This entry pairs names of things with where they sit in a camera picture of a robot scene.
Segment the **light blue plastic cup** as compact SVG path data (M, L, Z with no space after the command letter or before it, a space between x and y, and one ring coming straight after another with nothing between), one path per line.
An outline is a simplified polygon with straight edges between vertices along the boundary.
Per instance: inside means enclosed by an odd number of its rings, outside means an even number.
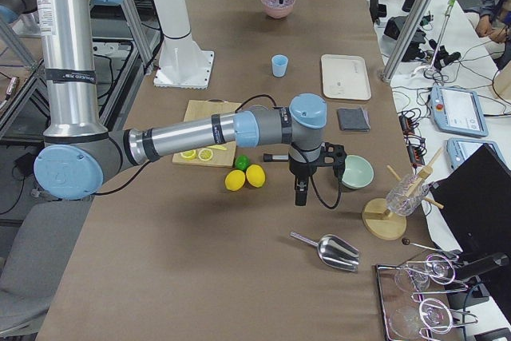
M287 72L288 57L276 54L271 58L271 69L274 77L283 77Z

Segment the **black wooden glass tray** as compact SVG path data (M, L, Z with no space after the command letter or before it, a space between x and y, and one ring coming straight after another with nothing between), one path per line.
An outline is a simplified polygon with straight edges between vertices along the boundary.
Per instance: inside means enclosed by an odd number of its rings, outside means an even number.
M445 295L448 293L459 293L467 290L466 284L455 279L453 283L446 286L431 283L426 292L410 293L402 291L394 282L394 276L397 272L398 266L385 264L377 264L374 266L379 306L386 340L400 340L396 335L390 334L390 327L387 325L387 320L396 309L407 305L414 307L424 299L428 298L439 299L448 308L450 308L445 302ZM445 338L446 335L438 336L438 340Z

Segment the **aluminium frame post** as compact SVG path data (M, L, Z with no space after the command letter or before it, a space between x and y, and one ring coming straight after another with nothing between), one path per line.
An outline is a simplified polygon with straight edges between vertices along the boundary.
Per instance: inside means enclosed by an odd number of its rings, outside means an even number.
M427 6L430 4L430 1L431 0L415 0L412 5L403 29L398 36L396 45L381 73L381 79L385 83L390 83L392 77L396 73L415 31L418 28L419 22L426 12Z

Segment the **grey folded cloth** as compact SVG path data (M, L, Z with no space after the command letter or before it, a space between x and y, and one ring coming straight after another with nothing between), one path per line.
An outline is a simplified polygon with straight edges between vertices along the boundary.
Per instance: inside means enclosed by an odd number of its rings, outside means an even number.
M370 130L368 113L362 107L339 108L337 117L339 127L343 131L368 132Z

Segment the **black monitor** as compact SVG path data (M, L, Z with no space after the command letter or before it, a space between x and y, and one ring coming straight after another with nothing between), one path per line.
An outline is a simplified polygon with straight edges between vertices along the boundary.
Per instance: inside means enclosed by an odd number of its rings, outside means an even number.
M510 169L488 145L430 191L462 251L510 254Z

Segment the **cream rabbit tray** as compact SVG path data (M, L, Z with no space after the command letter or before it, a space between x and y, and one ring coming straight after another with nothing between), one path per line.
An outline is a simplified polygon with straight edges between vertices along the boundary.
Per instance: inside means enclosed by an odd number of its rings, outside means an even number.
M323 94L332 99L368 101L370 82L360 56L324 54L321 57Z

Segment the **mint green bowl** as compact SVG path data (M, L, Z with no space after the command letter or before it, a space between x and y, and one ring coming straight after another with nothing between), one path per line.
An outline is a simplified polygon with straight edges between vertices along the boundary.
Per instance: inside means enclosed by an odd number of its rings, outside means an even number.
M358 155L347 155L342 184L351 189L361 189L368 186L374 179L372 165Z

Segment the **steel ice scoop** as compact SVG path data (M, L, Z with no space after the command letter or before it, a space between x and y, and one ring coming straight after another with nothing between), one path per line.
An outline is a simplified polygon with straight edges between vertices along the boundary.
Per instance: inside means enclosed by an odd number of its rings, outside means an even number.
M309 239L297 232L290 232L290 236L315 248L319 258L327 266L346 272L358 271L359 251L345 240L332 234L326 234L318 241Z

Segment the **wooden cutting board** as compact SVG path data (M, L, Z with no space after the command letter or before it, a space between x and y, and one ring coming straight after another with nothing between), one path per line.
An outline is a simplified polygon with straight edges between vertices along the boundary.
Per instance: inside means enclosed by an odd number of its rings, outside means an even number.
M239 106L239 102L189 100L187 109L184 114L184 121L203 119L210 117L214 113L234 112ZM194 159L187 160L184 159L179 153L175 153L172 156L172 162L175 165L231 168L236 156L236 143L228 142L223 144L223 146L226 148L225 151L220 149L211 149L212 159L209 161L202 161L199 159L198 156L200 150L197 149L196 157Z

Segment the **clear wine glass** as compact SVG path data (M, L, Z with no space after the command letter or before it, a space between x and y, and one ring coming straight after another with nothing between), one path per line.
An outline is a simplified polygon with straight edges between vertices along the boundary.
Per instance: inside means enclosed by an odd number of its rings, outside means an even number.
M426 292L431 283L446 286L455 281L450 259L442 254L430 254L423 261L411 260L398 266L394 282L402 291Z
M416 306L396 309L387 320L390 334L400 340L438 340L455 328L478 323L478 317L467 311L448 308L439 299L428 298Z

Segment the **steel muddler black tip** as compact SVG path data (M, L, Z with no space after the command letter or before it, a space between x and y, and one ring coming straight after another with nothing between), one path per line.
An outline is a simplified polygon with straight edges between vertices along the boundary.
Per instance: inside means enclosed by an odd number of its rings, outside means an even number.
M265 153L263 155L263 162L287 162L289 156L287 154L273 154Z

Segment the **lemon slice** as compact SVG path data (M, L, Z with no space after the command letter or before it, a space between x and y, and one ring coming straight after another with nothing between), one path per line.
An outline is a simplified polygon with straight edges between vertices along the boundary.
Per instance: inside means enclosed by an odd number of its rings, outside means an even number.
M214 152L210 148L202 148L197 153L197 158L200 161L211 161L214 157Z
M197 150L191 149L180 153L180 157L186 161L191 161L197 158Z

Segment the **pink bowl of ice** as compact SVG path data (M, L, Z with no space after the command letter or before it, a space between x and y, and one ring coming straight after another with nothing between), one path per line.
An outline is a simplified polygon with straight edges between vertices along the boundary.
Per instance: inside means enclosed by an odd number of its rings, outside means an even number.
M295 0L260 0L265 14L274 19L288 16L294 9Z

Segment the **yellow lemon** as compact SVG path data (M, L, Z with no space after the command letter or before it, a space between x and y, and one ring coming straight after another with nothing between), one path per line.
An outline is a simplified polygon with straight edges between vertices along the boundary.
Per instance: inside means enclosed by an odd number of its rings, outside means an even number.
M232 170L224 179L225 188L228 191L238 191L246 182L244 171L239 169Z
M248 183L255 188L261 188L266 182L266 174L260 165L248 166L245 175Z

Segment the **wooden cup tree stand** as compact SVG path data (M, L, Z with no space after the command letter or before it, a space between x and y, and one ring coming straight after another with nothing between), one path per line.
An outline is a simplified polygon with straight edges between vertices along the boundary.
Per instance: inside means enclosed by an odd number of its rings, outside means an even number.
M411 175L418 175L424 180L424 185L426 185L426 179L433 172L432 165L442 154L442 152L443 149L439 148L428 164L424 165L417 174ZM387 165L387 169L392 175L394 175L398 182L403 178L400 177L390 165ZM440 209L444 208L443 204L440 204L435 200L428 198L427 196L425 196L423 200L430 202L432 205L435 205ZM386 198L376 198L370 200L364 206L362 211L362 220L366 228L373 235L383 240L396 240L406 231L406 216L399 216L391 212L386 207Z

